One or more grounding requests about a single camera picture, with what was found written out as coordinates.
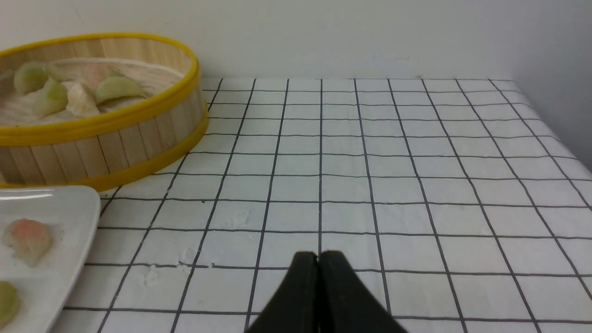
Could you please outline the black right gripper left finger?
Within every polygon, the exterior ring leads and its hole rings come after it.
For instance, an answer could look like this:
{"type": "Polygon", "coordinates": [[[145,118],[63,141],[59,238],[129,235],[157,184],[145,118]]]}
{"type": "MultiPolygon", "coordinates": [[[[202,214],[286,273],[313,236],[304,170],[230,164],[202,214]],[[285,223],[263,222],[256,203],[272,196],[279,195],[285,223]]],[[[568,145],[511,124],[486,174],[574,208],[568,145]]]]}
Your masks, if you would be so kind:
{"type": "Polygon", "coordinates": [[[317,333],[319,266],[313,252],[295,253],[287,274],[248,333],[317,333]]]}

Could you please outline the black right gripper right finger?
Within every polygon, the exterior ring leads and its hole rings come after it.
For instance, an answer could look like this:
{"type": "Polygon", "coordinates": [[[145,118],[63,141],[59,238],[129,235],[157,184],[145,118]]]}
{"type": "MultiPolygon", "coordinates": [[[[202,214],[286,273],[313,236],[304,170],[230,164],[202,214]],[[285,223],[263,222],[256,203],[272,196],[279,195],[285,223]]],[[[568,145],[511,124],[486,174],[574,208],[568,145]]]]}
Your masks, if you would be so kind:
{"type": "Polygon", "coordinates": [[[323,252],[318,267],[320,333],[406,333],[364,286],[343,253],[323,252]]]}

